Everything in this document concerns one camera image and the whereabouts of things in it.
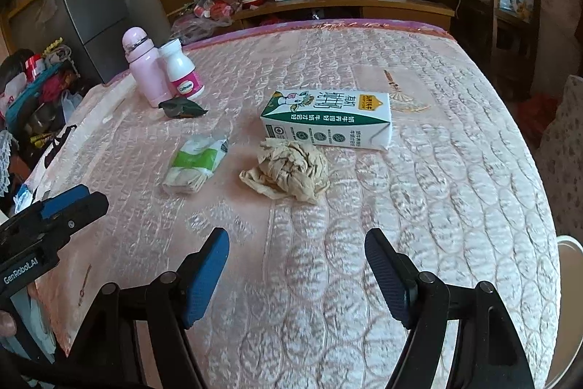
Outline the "gloved left hand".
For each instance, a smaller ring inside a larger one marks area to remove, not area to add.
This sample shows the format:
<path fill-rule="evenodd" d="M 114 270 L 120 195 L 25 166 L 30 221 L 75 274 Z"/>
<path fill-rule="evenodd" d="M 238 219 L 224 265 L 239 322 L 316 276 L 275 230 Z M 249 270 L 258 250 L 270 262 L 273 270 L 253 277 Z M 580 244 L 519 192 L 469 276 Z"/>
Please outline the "gloved left hand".
<path fill-rule="evenodd" d="M 14 318 L 5 311 L 0 311 L 0 337 L 12 338 L 17 333 L 18 328 Z"/>

